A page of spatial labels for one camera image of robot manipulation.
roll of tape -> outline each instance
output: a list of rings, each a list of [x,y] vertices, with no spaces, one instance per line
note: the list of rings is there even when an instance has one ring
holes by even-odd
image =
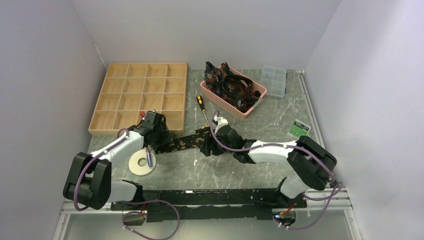
[[[129,159],[129,170],[138,176],[149,175],[156,167],[156,156],[153,153],[151,153],[151,161],[153,162],[153,166],[149,167],[147,164],[146,149],[143,148],[136,151]]]

black and white robotic arm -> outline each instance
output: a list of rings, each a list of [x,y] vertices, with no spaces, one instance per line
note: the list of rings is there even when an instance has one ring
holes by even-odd
[[[112,181],[112,171],[120,161],[128,159],[142,148],[156,150],[173,142],[162,114],[148,111],[139,125],[128,128],[117,140],[90,154],[80,152],[72,162],[63,196],[93,209],[100,209],[106,203],[127,201],[139,202],[143,188],[135,182]],[[284,178],[278,186],[279,201],[289,203],[307,189],[323,190],[337,161],[325,149],[307,136],[297,141],[268,143],[256,139],[243,139],[232,129],[223,117],[214,117],[216,128],[206,136],[215,140],[215,153],[231,153],[245,164],[288,163],[296,175]],[[305,150],[319,158],[318,163]]]

green card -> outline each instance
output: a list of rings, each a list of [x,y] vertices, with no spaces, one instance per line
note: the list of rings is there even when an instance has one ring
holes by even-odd
[[[300,136],[307,136],[309,133],[309,130],[311,130],[311,126],[296,119],[294,120],[293,125],[288,131],[288,134],[295,138],[300,138]]]

plastic basket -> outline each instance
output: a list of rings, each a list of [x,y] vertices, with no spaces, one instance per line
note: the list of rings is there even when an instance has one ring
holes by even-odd
[[[243,75],[241,72],[235,70],[234,68],[230,67],[230,69],[234,74],[241,75],[243,77],[248,78],[247,76]],[[259,83],[253,81],[253,84],[254,84],[254,90],[257,90],[260,92],[260,97],[257,100],[257,102],[245,113],[239,111],[237,108],[235,108],[234,106],[232,106],[231,104],[229,104],[228,102],[226,102],[225,100],[217,96],[215,93],[211,92],[211,90],[209,90],[208,87],[206,86],[206,83],[204,80],[201,81],[200,88],[201,88],[201,92],[203,96],[205,96],[206,98],[211,100],[213,103],[223,108],[229,114],[233,115],[236,119],[243,121],[253,111],[253,109],[255,109],[256,106],[262,102],[264,95],[267,93],[267,89],[263,87],[262,85],[260,85]]]

wall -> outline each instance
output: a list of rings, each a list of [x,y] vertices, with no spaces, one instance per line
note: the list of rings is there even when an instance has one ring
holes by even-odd
[[[340,3],[306,67],[364,239],[424,239],[424,2]]]
[[[105,67],[68,0],[3,0],[0,23],[0,239],[52,239]]]
[[[340,0],[71,0],[109,62],[305,69]]]

